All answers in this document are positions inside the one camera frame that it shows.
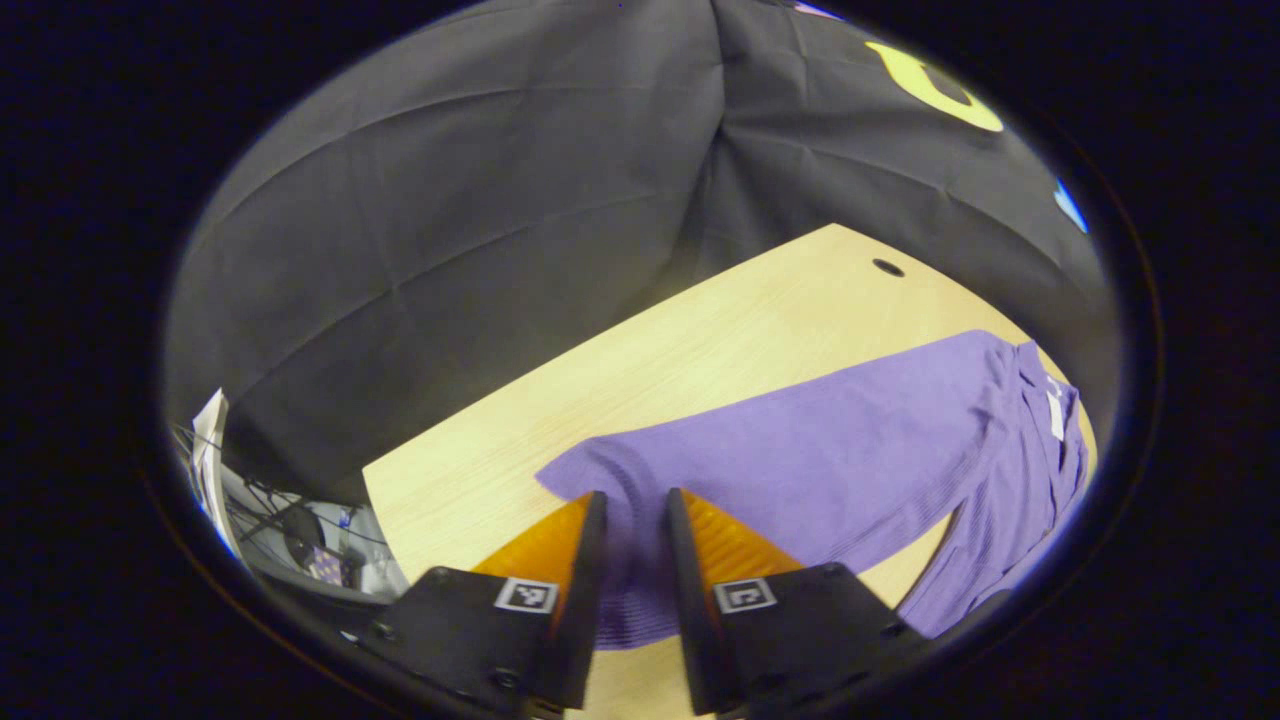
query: purple cloth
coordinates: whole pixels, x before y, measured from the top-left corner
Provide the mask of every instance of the purple cloth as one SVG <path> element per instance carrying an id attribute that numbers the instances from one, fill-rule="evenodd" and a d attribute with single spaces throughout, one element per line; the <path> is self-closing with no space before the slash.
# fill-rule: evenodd
<path id="1" fill-rule="evenodd" d="M 1065 442 L 1048 395 L 1061 392 Z M 951 529 L 899 612 L 936 637 L 1052 539 L 1076 500 L 1085 448 L 1076 392 L 1034 343 L 975 331 L 652 428 L 572 447 L 538 473 L 566 500 L 609 497 L 598 647 L 676 634 L 660 532 L 684 487 L 805 565 L 860 573 L 947 514 Z"/>

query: cable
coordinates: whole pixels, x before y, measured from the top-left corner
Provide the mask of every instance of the cable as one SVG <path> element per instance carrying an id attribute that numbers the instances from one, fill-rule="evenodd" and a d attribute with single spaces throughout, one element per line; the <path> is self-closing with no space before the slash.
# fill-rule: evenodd
<path id="1" fill-rule="evenodd" d="M 236 500 L 234 497 L 228 497 L 227 500 L 230 501 L 230 503 L 227 506 L 227 514 L 232 515 L 237 520 L 243 520 L 243 521 L 247 523 L 247 521 L 251 521 L 251 520 L 253 520 L 253 521 L 261 521 L 261 520 L 269 520 L 270 519 L 270 516 L 268 516 L 268 515 L 259 515 L 253 510 L 250 510 L 248 507 L 244 506 L 244 503 L 242 503 L 241 501 Z"/>
<path id="2" fill-rule="evenodd" d="M 325 518 L 324 515 L 316 514 L 316 518 L 320 518 L 325 523 L 329 523 L 330 525 L 333 525 L 333 527 L 335 527 L 335 528 L 338 528 L 340 530 L 346 530 L 346 532 L 356 536 L 357 538 L 364 538 L 364 539 L 366 539 L 369 542 L 376 542 L 378 544 L 385 544 L 387 547 L 390 547 L 390 544 L 387 541 L 380 541 L 378 538 L 371 538 L 369 536 L 362 536 L 362 534 L 357 533 L 356 530 L 352 530 L 351 528 L 343 528 L 342 525 L 339 525 L 338 523 L 334 523 L 333 520 Z"/>
<path id="3" fill-rule="evenodd" d="M 187 447 L 186 441 L 178 433 L 173 433 L 173 439 L 177 445 L 177 451 L 174 454 L 174 461 L 182 465 L 183 475 L 187 478 L 187 483 L 195 491 L 197 488 L 196 470 L 191 464 L 191 448 Z"/>
<path id="4" fill-rule="evenodd" d="M 207 442 L 209 445 L 216 447 L 218 450 L 223 448 L 221 445 L 218 445 L 216 442 L 206 438 L 205 436 L 197 433 L 196 430 L 192 430 L 189 428 L 184 428 L 184 427 L 179 425 L 178 423 L 169 423 L 169 427 L 172 427 L 174 429 L 178 429 L 178 430 L 180 430 L 183 433 L 187 433 L 187 437 L 192 438 L 193 441 L 202 439 L 202 441 Z"/>
<path id="5" fill-rule="evenodd" d="M 283 565 L 285 568 L 297 568 L 298 566 L 298 564 L 294 562 L 292 559 L 291 560 L 285 560 L 285 559 L 280 557 L 280 553 L 276 552 L 275 548 L 271 547 L 271 546 L 262 546 L 257 541 L 253 541 L 252 538 L 247 538 L 247 537 L 237 538 L 237 541 L 241 541 L 241 539 L 247 541 L 250 544 L 252 544 L 253 547 L 256 547 L 259 552 L 261 552 L 264 555 L 271 555 L 273 557 L 275 557 L 276 562 L 279 562 L 280 565 Z"/>
<path id="6" fill-rule="evenodd" d="M 174 428 L 169 428 L 169 434 L 173 436 L 173 439 L 178 442 L 178 448 L 182 450 L 183 454 L 191 455 L 191 445 L 186 437 L 179 436 L 178 430 Z"/>
<path id="7" fill-rule="evenodd" d="M 218 446 L 215 442 L 212 442 L 212 441 L 210 441 L 207 438 L 201 437 L 195 430 L 188 430 L 187 428 L 183 428 L 182 425 L 178 425 L 177 423 L 174 423 L 173 427 L 177 428 L 177 429 L 179 429 L 179 430 L 182 430 L 182 432 L 186 432 L 186 433 L 191 434 L 195 438 L 204 439 L 205 442 L 207 442 L 209 445 L 216 447 L 218 450 L 221 450 L 221 447 Z M 253 492 L 255 487 L 259 488 L 259 489 L 261 489 L 266 495 L 266 502 L 264 502 L 262 498 L 259 497 L 259 495 L 256 492 Z M 280 509 L 275 506 L 275 501 L 273 500 L 274 496 L 275 496 L 275 491 L 273 491 L 271 488 L 264 486 L 262 483 L 260 483 L 260 482 L 257 482 L 257 480 L 255 480 L 252 478 L 244 478 L 244 489 L 247 489 L 250 492 L 250 495 L 253 496 L 253 500 L 256 500 L 259 502 L 259 505 L 262 506 L 264 510 L 268 510 L 270 512 L 279 512 L 280 511 Z M 390 544 L 387 541 L 381 541 L 381 539 L 378 539 L 378 538 L 371 538 L 369 536 L 360 534 L 356 530 L 352 530 L 351 528 L 343 528 L 338 523 L 334 523 L 333 520 L 325 518 L 323 515 L 316 515 L 316 518 L 319 518 L 320 520 L 323 520 L 325 523 L 329 523 L 330 525 L 333 525 L 333 527 L 335 527 L 335 528 L 338 528 L 340 530 L 346 530 L 346 532 L 351 533 L 352 536 L 355 536 L 357 538 L 366 539 L 369 542 L 374 542 L 374 543 L 378 543 L 378 544 L 385 544 L 387 547 L 390 547 Z"/>
<path id="8" fill-rule="evenodd" d="M 241 512 L 247 514 L 250 518 L 253 518 L 255 520 L 259 520 L 259 521 L 269 524 L 273 529 L 279 530 L 279 533 L 282 536 L 284 536 L 285 538 L 296 539 L 298 542 L 302 542 L 302 543 L 306 543 L 306 544 L 311 544 L 311 543 L 308 543 L 306 541 L 306 538 L 300 538 L 298 536 L 291 533 L 288 530 L 288 528 L 285 528 L 282 523 L 275 521 L 275 519 L 274 519 L 273 515 L 259 515 L 257 512 L 255 512 L 255 511 L 250 510 L 248 507 L 244 507 L 243 505 L 241 505 L 241 502 L 238 500 L 236 500 L 234 497 L 232 497 L 229 500 L 232 502 L 234 502 L 236 505 L 239 505 Z M 315 512 L 311 512 L 311 516 L 312 518 L 319 518 L 319 515 L 316 515 Z M 340 562 L 347 561 L 346 557 L 343 557 L 342 555 L 338 555 L 337 552 L 329 550 L 325 546 L 311 544 L 311 547 L 315 547 L 315 548 L 320 550 L 320 552 L 324 552 L 325 555 L 330 555 L 330 556 L 335 557 Z"/>
<path id="9" fill-rule="evenodd" d="M 257 534 L 259 532 L 261 532 L 261 530 L 262 530 L 264 528 L 269 528 L 269 527 L 271 527 L 271 520 L 274 520 L 276 515 L 283 515 L 283 514 L 284 514 L 284 512 L 287 512 L 287 511 L 288 511 L 288 510 L 289 510 L 291 507 L 293 507 L 294 505 L 298 505 L 298 503 L 301 503 L 301 502 L 302 502 L 301 500 L 298 500 L 298 501 L 294 501 L 294 502 L 291 502 L 291 503 L 289 503 L 288 506 L 285 506 L 285 509 L 284 509 L 284 510 L 280 510 L 280 511 L 278 511 L 278 512 L 275 512 L 275 514 L 273 514 L 273 515 L 266 515 L 266 516 L 262 516 L 262 518 L 261 518 L 261 519 L 259 520 L 259 523 L 257 523 L 256 525 L 253 525 L 253 527 L 252 527 L 252 528 L 251 528 L 251 529 L 250 529 L 250 530 L 248 530 L 247 533 L 244 533 L 244 534 L 242 536 L 242 538 L 241 538 L 241 539 L 248 539 L 248 538 L 251 538 L 251 537 L 256 536 L 256 534 Z"/>
<path id="10" fill-rule="evenodd" d="M 261 489 L 262 489 L 262 492 L 265 492 L 265 493 L 266 493 L 266 498 L 268 498 L 268 500 L 271 500 L 271 496 L 273 496 L 273 495 L 275 495 L 275 493 L 274 493 L 274 492 L 271 491 L 271 488 L 268 488 L 266 486 L 264 486 L 264 484 L 259 483 L 257 480 L 252 480 L 252 479 L 248 479 L 248 478 L 244 478 L 244 487 L 246 487 L 246 488 L 247 488 L 247 489 L 248 489 L 248 491 L 250 491 L 250 492 L 251 492 L 251 493 L 253 495 L 253 497 L 255 497 L 255 498 L 257 498 L 257 493 L 256 493 L 256 492 L 253 492 L 253 487 L 259 487 L 259 488 L 261 488 Z M 266 505 L 265 505 L 265 503 L 262 503 L 262 507 L 265 509 L 265 507 L 266 507 Z M 274 502 L 274 501 L 271 502 L 271 510 L 273 510 L 273 511 L 275 511 L 275 512 L 279 512 L 279 510 L 278 510 L 278 509 L 275 507 L 275 502 Z M 340 529 L 340 530 L 346 530 L 346 532 L 348 532 L 348 533 L 351 533 L 351 534 L 356 536 L 357 538 L 361 538 L 361 539 L 366 539 L 366 541 L 369 541 L 369 542 L 374 542 L 374 543 L 378 543 L 378 544 L 385 544 L 387 547 L 390 547 L 390 543 L 388 543 L 387 541 L 380 541 L 380 539 L 378 539 L 378 538 L 371 538 L 371 537 L 369 537 L 369 536 L 362 536 L 362 534 L 357 533 L 356 530 L 352 530 L 351 528 L 343 528 L 342 525 L 339 525 L 338 523 L 334 523 L 333 520 L 330 520 L 330 519 L 328 519 L 328 518 L 325 518 L 324 515 L 319 515 L 319 514 L 316 514 L 316 512 L 312 512 L 312 515 L 315 515 L 315 516 L 316 516 L 316 518 L 319 518 L 320 520 L 323 520 L 323 521 L 325 521 L 325 523 L 329 523 L 330 525 L 333 525 L 333 527 L 335 527 L 335 528 L 338 528 L 338 529 Z"/>

